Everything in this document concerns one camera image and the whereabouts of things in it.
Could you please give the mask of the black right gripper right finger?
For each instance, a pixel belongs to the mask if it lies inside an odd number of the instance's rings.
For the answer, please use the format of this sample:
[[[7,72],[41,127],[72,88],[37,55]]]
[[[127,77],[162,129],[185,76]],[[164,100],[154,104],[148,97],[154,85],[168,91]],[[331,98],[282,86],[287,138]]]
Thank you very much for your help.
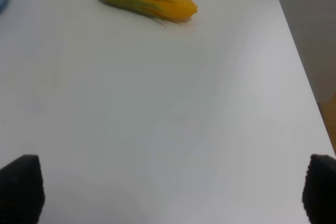
[[[311,155],[302,203],[310,223],[335,223],[335,158]]]

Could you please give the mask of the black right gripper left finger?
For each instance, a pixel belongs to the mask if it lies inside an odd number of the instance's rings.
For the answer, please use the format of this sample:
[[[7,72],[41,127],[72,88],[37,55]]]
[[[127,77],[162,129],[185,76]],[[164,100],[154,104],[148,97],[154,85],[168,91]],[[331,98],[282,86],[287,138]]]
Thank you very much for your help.
[[[38,223],[44,203],[38,155],[22,155],[1,168],[1,223]]]

